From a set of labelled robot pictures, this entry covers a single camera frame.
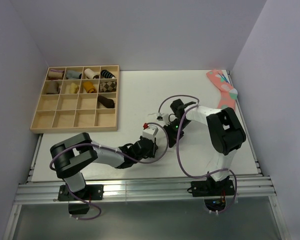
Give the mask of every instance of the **patterned sock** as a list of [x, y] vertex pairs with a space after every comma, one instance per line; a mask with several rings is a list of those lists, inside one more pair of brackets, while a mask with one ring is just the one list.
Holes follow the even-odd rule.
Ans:
[[218, 109], [230, 107], [235, 110], [238, 91], [231, 86], [222, 71], [211, 70], [206, 74], [206, 76], [221, 91], [221, 100], [219, 102]]

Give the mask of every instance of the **sock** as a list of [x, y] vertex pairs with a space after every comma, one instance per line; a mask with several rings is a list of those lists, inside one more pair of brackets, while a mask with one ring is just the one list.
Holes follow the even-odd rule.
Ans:
[[79, 85], [72, 82], [71, 85], [70, 85], [70, 93], [71, 94], [76, 94], [78, 92], [78, 90], [79, 90]]
[[66, 79], [81, 79], [81, 72], [78, 71], [73, 71], [73, 70], [68, 70], [66, 71]]
[[230, 107], [233, 110], [236, 110], [238, 91], [231, 86], [222, 71], [211, 70], [206, 74], [206, 76], [221, 91], [221, 99], [217, 108], [225, 109]]
[[112, 99], [106, 98], [105, 96], [98, 96], [98, 102], [105, 106], [107, 109], [114, 109], [115, 108], [115, 101]]
[[56, 81], [50, 81], [46, 88], [46, 94], [58, 94], [59, 93], [59, 85]]
[[97, 89], [90, 81], [85, 81], [82, 85], [88, 94], [95, 94], [97, 92]]
[[108, 70], [102, 70], [100, 72], [101, 76], [104, 77], [105, 79], [115, 79], [115, 75], [113, 75], [111, 72], [109, 72]]
[[63, 79], [64, 78], [65, 71], [63, 70], [55, 70], [50, 69], [48, 72], [48, 77], [50, 80], [52, 79]]

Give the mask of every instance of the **wooden compartment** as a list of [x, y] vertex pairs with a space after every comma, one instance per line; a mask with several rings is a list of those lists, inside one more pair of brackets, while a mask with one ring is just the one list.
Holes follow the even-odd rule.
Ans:
[[101, 66], [100, 72], [102, 70], [109, 71], [115, 76], [116, 79], [119, 78], [119, 66]]
[[46, 72], [45, 80], [62, 80], [65, 77], [65, 74], [63, 74], [63, 77], [49, 77], [49, 71], [50, 70], [57, 70], [57, 71], [66, 71], [66, 68], [63, 66], [60, 67], [49, 67], [48, 71]]
[[98, 127], [114, 127], [116, 125], [116, 110], [111, 109], [97, 109], [95, 114], [94, 125]]
[[60, 94], [77, 94], [77, 93], [79, 93], [80, 89], [77, 91], [77, 93], [70, 93], [70, 87], [71, 87], [72, 83], [74, 83], [80, 87], [81, 80], [64, 80], [62, 83]]
[[86, 74], [85, 74], [85, 70], [86, 69], [91, 69], [92, 71], [94, 71], [96, 74], [98, 74], [99, 75], [99, 77], [100, 77], [100, 66], [85, 66], [84, 68], [83, 68], [83, 74], [82, 74], [82, 79], [90, 79], [89, 77], [87, 77], [86, 76]]
[[[48, 73], [51, 69], [64, 71], [63, 79], [50, 79]], [[98, 73], [99, 78], [88, 79], [85, 69]], [[67, 71], [70, 70], [81, 73], [81, 79], [67, 79]], [[116, 78], [103, 78], [100, 76], [101, 70], [108, 70]], [[37, 134], [116, 131], [119, 77], [118, 65], [50, 67], [43, 82], [31, 131]], [[47, 87], [53, 81], [57, 82], [59, 93], [47, 94]], [[92, 82], [96, 93], [87, 93], [83, 87], [83, 83], [87, 81]], [[116, 92], [99, 92], [100, 83], [107, 81], [117, 83]], [[77, 93], [70, 93], [71, 83], [79, 86]], [[115, 102], [114, 108], [103, 106], [98, 102], [98, 96], [112, 99]]]
[[41, 91], [41, 95], [46, 95], [47, 94], [47, 88], [48, 88], [49, 84], [52, 83], [52, 81], [57, 82], [59, 93], [60, 93], [63, 81], [62, 80], [48, 80], [48, 81], [45, 81], [44, 84], [43, 84], [43, 89]]
[[[117, 105], [117, 94], [115, 92], [106, 92], [106, 93], [98, 93], [98, 96], [104, 96], [107, 99], [112, 99], [114, 101], [114, 108], [116, 108]], [[97, 109], [108, 109], [105, 106], [102, 105], [99, 101], [96, 104]]]
[[75, 114], [75, 110], [56, 111], [52, 127], [72, 128], [74, 126]]
[[107, 82], [116, 82], [117, 88], [118, 88], [118, 81], [116, 78], [100, 78], [99, 80], [99, 90], [98, 93], [102, 94], [109, 94], [109, 93], [115, 93], [117, 90], [111, 91], [111, 92], [104, 92], [102, 88], [102, 83], [107, 83]]
[[79, 94], [78, 103], [76, 109], [91, 109], [94, 110], [97, 107], [97, 93], [84, 93]]
[[78, 94], [60, 95], [57, 110], [76, 110], [78, 102]]
[[33, 129], [48, 129], [52, 127], [55, 111], [37, 111], [34, 115]]
[[93, 127], [95, 123], [96, 110], [77, 110], [75, 112], [74, 127]]
[[81, 78], [78, 78], [78, 79], [82, 79], [82, 74], [84, 73], [84, 68], [82, 66], [68, 66], [66, 69], [65, 69], [65, 74], [64, 74], [64, 80], [73, 80], [73, 79], [68, 79], [67, 78], [67, 71], [75, 71], [75, 72], [78, 72], [81, 74]]
[[92, 85], [95, 87], [96, 93], [98, 92], [99, 89], [99, 79], [84, 79], [81, 81], [81, 86], [80, 86], [80, 93], [81, 94], [87, 94], [86, 89], [84, 88], [84, 83], [86, 82], [91, 82]]
[[59, 95], [52, 94], [52, 95], [42, 95], [40, 97], [38, 107], [36, 108], [37, 111], [53, 111], [56, 110], [58, 104]]

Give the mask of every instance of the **rolled sock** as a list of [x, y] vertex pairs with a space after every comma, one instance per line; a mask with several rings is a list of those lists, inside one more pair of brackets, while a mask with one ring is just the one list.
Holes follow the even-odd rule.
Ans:
[[81, 72], [68, 70], [65, 76], [67, 79], [81, 79], [81, 75]]
[[105, 106], [107, 109], [114, 109], [115, 108], [115, 101], [112, 99], [106, 98], [105, 96], [98, 96], [98, 102]]
[[45, 93], [46, 94], [58, 94], [60, 91], [59, 85], [56, 81], [51, 81], [48, 83]]
[[108, 70], [102, 70], [100, 72], [101, 76], [104, 77], [105, 79], [115, 79], [115, 75], [113, 75], [111, 72], [109, 72]]
[[91, 94], [91, 93], [96, 93], [97, 90], [95, 88], [95, 86], [92, 84], [92, 82], [90, 81], [86, 81], [83, 83], [83, 87], [85, 89], [85, 91], [88, 93], [88, 94]]
[[99, 91], [100, 93], [112, 93], [117, 90], [117, 82], [115, 81], [106, 81], [100, 84]]
[[79, 90], [79, 85], [72, 82], [71, 85], [70, 85], [70, 93], [71, 94], [76, 94], [78, 92], [78, 90]]
[[64, 74], [65, 74], [64, 70], [50, 69], [48, 72], [48, 77], [51, 79], [63, 79]]
[[84, 70], [84, 74], [88, 79], [98, 79], [99, 73], [92, 71], [90, 68]]

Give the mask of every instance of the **robotic arm link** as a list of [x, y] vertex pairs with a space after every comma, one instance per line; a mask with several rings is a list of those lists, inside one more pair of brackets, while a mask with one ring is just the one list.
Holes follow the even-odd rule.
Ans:
[[[179, 140], [184, 136], [183, 130], [191, 121], [196, 121], [208, 126], [211, 143], [216, 151], [208, 174], [200, 176], [200, 178], [207, 177], [207, 180], [201, 181], [200, 183], [203, 183], [199, 185], [199, 181], [191, 183], [189, 189], [191, 189], [192, 195], [194, 197], [220, 196], [220, 193], [224, 193], [225, 188], [228, 187], [232, 190], [228, 190], [227, 195], [234, 195], [233, 184], [229, 180], [229, 169], [234, 155], [246, 140], [246, 134], [234, 110], [229, 107], [213, 109], [198, 105], [194, 101], [184, 104], [180, 99], [174, 100], [170, 108], [176, 117], [175, 120], [169, 122], [167, 121], [169, 118], [159, 114], [157, 119], [165, 121], [165, 125], [162, 127], [158, 123], [145, 123], [140, 140], [134, 144], [127, 143], [119, 147], [103, 146], [93, 141], [89, 134], [84, 132], [52, 146], [50, 153], [53, 159], [50, 168], [56, 171], [59, 179], [66, 182], [68, 191], [64, 194], [73, 196], [75, 193], [79, 199], [98, 200], [98, 198], [91, 199], [93, 194], [91, 191], [93, 190], [91, 187], [87, 187], [84, 176], [80, 172], [87, 165], [99, 163], [110, 165], [116, 169], [126, 169], [135, 163], [154, 163], [163, 157], [168, 146], [172, 148], [175, 144], [177, 144], [177, 157], [182, 171], [189, 177], [199, 178], [185, 172], [179, 157]], [[167, 137], [166, 149], [158, 159], [142, 162], [140, 160], [154, 158], [156, 155], [158, 150], [156, 143], [157, 126], [164, 130]], [[78, 204], [75, 206], [69, 205], [70, 214], [85, 214], [89, 210], [89, 206], [85, 206], [85, 210], [82, 208], [78, 210]], [[208, 207], [208, 209], [215, 211], [217, 207]]]

